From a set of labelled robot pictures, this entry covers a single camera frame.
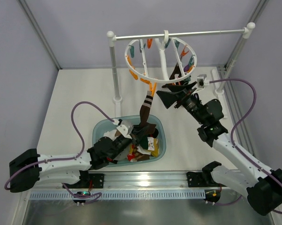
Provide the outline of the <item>brown striped sock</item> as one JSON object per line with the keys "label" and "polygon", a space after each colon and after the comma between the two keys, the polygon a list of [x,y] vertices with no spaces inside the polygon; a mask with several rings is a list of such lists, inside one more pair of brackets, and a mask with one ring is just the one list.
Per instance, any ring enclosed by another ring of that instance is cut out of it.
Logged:
{"label": "brown striped sock", "polygon": [[141,105],[139,116],[140,116],[140,123],[141,127],[149,126],[150,129],[155,129],[156,125],[148,123],[147,120],[149,118],[151,106],[152,106],[153,96],[152,92],[149,90],[147,91],[146,97]]}

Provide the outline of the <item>round white clip hanger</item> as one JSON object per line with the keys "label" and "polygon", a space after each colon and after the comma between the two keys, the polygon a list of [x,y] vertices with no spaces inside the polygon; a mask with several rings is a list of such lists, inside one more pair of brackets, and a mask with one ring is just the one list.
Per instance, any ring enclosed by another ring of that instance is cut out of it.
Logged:
{"label": "round white clip hanger", "polygon": [[[186,43],[185,41],[181,40],[179,37],[186,37],[186,36],[196,36],[201,34],[201,32],[185,32],[185,33],[169,33],[168,30],[165,30],[163,34],[154,34],[154,35],[139,35],[139,36],[125,36],[125,37],[117,37],[117,40],[121,39],[129,39],[130,43],[127,45],[125,49],[125,60],[126,64],[129,68],[131,74],[133,74],[136,78],[144,81],[145,83],[176,83],[181,80],[184,80],[186,77],[190,77],[191,73],[197,66],[197,55],[193,48]],[[157,79],[154,77],[150,77],[147,62],[145,57],[145,46],[149,46],[149,42],[151,40],[155,41],[155,44],[159,50],[160,55],[160,63],[161,63],[161,71],[163,75],[163,79]],[[135,67],[131,64],[132,56],[129,56],[128,51],[129,48],[133,46],[135,42],[139,42],[139,50],[142,54],[143,60],[143,67],[144,72],[138,72]],[[179,66],[182,77],[177,78],[174,80],[170,80],[170,76],[168,75],[167,71],[167,62],[166,62],[166,54],[165,50],[168,46],[168,43],[171,43],[173,46],[176,64]]]}

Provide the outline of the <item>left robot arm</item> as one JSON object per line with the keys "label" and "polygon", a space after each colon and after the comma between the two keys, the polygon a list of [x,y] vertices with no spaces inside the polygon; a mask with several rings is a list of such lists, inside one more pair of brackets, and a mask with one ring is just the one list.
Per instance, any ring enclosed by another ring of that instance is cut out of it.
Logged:
{"label": "left robot arm", "polygon": [[9,163],[10,177],[4,188],[12,193],[24,192],[39,184],[66,184],[77,188],[89,182],[88,171],[108,166],[131,144],[138,146],[148,135],[154,134],[156,126],[148,122],[132,125],[117,122],[118,136],[100,138],[88,150],[76,155],[50,156],[29,149]]}

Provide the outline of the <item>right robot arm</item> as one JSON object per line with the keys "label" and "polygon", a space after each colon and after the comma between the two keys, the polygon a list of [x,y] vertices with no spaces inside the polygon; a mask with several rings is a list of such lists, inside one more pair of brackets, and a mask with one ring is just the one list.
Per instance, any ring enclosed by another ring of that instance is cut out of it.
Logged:
{"label": "right robot arm", "polygon": [[202,104],[194,88],[189,85],[168,85],[168,91],[157,91],[166,108],[183,107],[200,124],[197,129],[200,139],[224,155],[239,172],[234,172],[219,162],[212,162],[202,169],[208,184],[221,184],[245,197],[250,206],[260,215],[276,211],[282,204],[282,170],[273,170],[263,164],[233,140],[220,122],[224,117],[218,99]]}

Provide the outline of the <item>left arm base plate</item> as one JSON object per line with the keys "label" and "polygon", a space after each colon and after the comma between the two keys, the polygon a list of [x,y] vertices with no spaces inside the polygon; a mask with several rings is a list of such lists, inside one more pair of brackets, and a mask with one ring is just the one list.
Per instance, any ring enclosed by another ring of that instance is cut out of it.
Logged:
{"label": "left arm base plate", "polygon": [[68,188],[76,189],[89,189],[99,188],[102,189],[104,185],[104,174],[103,173],[88,173],[84,171],[80,174],[79,180],[74,184],[65,183]]}

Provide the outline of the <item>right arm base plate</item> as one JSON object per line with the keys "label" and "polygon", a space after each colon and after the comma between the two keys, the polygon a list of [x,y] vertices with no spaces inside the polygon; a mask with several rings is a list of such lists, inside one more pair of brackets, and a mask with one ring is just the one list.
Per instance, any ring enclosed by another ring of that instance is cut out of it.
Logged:
{"label": "right arm base plate", "polygon": [[213,180],[208,172],[187,172],[186,173],[188,187],[204,188],[204,187],[220,187],[221,184]]}

